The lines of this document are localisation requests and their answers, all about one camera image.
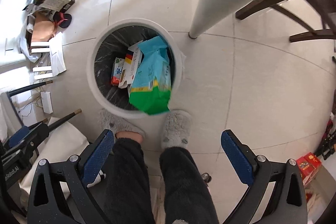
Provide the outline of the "white carton box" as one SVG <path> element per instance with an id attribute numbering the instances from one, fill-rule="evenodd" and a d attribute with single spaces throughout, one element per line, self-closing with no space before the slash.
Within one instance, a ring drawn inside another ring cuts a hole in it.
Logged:
<path id="1" fill-rule="evenodd" d="M 118 85 L 118 87 L 121 89 L 127 88 L 134 81 L 137 69 L 142 61 L 143 56 L 141 50 L 139 49 L 139 45 L 141 43 L 142 40 L 127 49 L 120 83 Z"/>

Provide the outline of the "red yellow carton box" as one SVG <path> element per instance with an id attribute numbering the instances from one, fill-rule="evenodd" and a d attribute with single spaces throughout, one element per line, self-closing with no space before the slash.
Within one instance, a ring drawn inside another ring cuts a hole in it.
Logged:
<path id="1" fill-rule="evenodd" d="M 314 179 L 322 166 L 322 162 L 313 153 L 307 153 L 296 160 L 300 175 L 304 185 L 307 185 Z"/>

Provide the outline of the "teal green plastic bag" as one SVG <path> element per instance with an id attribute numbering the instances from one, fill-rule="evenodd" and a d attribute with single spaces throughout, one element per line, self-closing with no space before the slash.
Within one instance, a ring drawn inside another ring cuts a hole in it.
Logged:
<path id="1" fill-rule="evenodd" d="M 147 115 L 169 111 L 171 69 L 168 45 L 156 36 L 139 44 L 143 53 L 131 85 L 129 103 Z"/>

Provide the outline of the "grey fuzzy slipper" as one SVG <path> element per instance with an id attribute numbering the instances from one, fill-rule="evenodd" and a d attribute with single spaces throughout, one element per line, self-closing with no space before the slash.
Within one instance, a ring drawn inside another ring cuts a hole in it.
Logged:
<path id="1" fill-rule="evenodd" d="M 114 134 L 120 131 L 129 131 L 138 133 L 145 138 L 145 132 L 139 127 L 121 117 L 111 114 L 104 109 L 98 112 L 98 123 L 102 130 L 111 130 Z"/>
<path id="2" fill-rule="evenodd" d="M 191 132 L 192 117 L 183 110 L 172 110 L 167 114 L 161 134 L 161 148 L 187 148 Z"/>

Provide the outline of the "white round trash bin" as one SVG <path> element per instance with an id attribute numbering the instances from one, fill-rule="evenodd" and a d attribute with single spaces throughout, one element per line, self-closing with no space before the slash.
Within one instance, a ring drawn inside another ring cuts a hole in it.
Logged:
<path id="1" fill-rule="evenodd" d="M 182 53 L 167 30 L 148 19 L 124 19 L 96 38 L 87 78 L 105 110 L 135 119 L 169 111 L 182 67 Z"/>

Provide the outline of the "small milk carton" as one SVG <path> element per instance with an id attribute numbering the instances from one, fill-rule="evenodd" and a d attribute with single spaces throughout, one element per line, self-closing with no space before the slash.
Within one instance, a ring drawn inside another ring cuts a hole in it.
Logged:
<path id="1" fill-rule="evenodd" d="M 125 59 L 116 57 L 112 66 L 111 85 L 118 86 L 122 74 Z"/>

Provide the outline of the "left grey fuzzy slipper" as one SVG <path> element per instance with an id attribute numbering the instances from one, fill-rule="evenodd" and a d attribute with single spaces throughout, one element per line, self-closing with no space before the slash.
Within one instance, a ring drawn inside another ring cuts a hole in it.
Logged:
<path id="1" fill-rule="evenodd" d="M 145 138 L 145 132 L 139 127 L 121 117 L 111 114 L 104 109 L 98 112 L 98 123 L 102 130 L 111 130 L 114 134 L 120 131 L 129 131 L 138 133 Z"/>

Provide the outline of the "right grey fuzzy slipper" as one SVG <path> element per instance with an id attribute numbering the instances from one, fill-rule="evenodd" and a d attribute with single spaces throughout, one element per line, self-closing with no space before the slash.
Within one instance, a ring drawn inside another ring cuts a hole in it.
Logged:
<path id="1" fill-rule="evenodd" d="M 172 110 L 167 114 L 161 134 L 161 148 L 187 148 L 191 132 L 192 117 L 183 110 Z"/>

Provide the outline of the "black fleece clothed legs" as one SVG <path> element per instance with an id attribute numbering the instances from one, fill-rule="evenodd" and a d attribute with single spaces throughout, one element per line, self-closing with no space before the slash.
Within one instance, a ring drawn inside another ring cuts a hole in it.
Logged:
<path id="1" fill-rule="evenodd" d="M 164 149 L 161 177 L 150 178 L 137 132 L 116 133 L 104 213 L 110 223 L 155 223 L 151 192 L 164 195 L 166 223 L 218 223 L 209 189 L 193 157 L 182 147 Z"/>

